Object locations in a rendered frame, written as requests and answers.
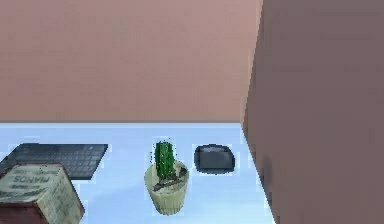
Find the dark grey square plate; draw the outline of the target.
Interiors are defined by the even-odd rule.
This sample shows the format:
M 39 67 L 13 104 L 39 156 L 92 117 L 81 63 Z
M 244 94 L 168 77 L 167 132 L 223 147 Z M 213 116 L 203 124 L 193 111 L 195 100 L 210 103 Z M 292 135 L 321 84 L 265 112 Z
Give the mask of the dark grey square plate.
M 228 146 L 208 144 L 195 149 L 196 169 L 206 174 L 225 174 L 235 170 L 235 156 Z

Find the green cactus in cream pot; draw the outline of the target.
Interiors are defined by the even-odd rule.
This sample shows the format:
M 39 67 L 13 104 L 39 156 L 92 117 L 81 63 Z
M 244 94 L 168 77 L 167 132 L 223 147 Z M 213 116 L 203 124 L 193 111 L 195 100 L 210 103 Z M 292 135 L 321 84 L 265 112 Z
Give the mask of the green cactus in cream pot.
M 173 144 L 156 142 L 153 162 L 144 174 L 145 187 L 155 209 L 166 216 L 178 213 L 184 205 L 188 181 L 189 170 L 175 158 Z

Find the black keyboard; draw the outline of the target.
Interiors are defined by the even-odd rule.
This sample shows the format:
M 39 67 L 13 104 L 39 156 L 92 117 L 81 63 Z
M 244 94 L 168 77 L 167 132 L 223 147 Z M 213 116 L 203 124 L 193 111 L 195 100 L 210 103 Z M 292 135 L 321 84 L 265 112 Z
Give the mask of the black keyboard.
M 60 163 L 71 180 L 91 180 L 107 144 L 23 143 L 0 161 L 0 174 L 17 163 Z

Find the beige printed box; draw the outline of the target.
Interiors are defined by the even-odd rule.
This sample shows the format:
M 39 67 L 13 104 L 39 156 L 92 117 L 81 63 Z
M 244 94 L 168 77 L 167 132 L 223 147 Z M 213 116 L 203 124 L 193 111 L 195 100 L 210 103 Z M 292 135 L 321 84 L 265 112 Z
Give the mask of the beige printed box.
M 15 164 L 0 175 L 0 224 L 80 224 L 84 213 L 59 163 Z

